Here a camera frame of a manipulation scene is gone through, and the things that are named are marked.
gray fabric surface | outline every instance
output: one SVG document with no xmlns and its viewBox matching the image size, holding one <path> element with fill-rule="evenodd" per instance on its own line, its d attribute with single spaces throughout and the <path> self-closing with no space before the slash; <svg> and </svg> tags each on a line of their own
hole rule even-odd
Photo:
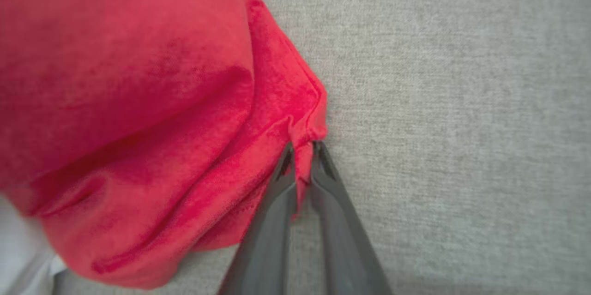
<svg viewBox="0 0 591 295">
<path fill-rule="evenodd" d="M 399 295 L 588 294 L 591 0 L 265 0 L 329 93 L 327 140 Z M 317 217 L 290 293 L 323 293 Z M 214 294 L 234 248 L 154 294 Z M 77 278 L 58 295 L 139 294 Z"/>
</svg>

red cloth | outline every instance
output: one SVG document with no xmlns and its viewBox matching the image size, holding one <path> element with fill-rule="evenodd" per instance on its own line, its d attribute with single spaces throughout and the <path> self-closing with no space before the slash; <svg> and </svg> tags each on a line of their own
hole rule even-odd
<svg viewBox="0 0 591 295">
<path fill-rule="evenodd" d="M 0 0 L 0 188 L 74 272 L 149 289 L 237 243 L 326 93 L 262 0 Z"/>
</svg>

gray tablecloth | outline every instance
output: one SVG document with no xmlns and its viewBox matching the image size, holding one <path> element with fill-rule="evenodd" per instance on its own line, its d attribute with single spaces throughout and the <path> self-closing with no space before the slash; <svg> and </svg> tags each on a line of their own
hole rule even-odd
<svg viewBox="0 0 591 295">
<path fill-rule="evenodd" d="M 399 295 L 591 291 L 591 0 L 265 0 L 329 95 L 327 145 Z M 323 293 L 317 217 L 289 290 Z M 214 294 L 234 248 L 154 294 Z M 77 278 L 58 295 L 139 294 Z"/>
</svg>

red fabric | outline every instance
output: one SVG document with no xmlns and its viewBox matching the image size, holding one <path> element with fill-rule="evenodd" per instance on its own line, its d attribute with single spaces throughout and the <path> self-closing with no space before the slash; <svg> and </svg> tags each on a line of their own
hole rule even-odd
<svg viewBox="0 0 591 295">
<path fill-rule="evenodd" d="M 74 272 L 149 289 L 237 243 L 326 93 L 262 0 L 0 0 L 0 188 Z"/>
</svg>

white fabric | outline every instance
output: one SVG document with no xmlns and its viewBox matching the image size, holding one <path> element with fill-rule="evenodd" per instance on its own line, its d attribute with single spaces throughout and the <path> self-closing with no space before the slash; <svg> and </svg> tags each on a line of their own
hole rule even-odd
<svg viewBox="0 0 591 295">
<path fill-rule="evenodd" d="M 0 196 L 0 295 L 51 295 L 53 276 L 65 269 L 41 225 Z"/>
</svg>

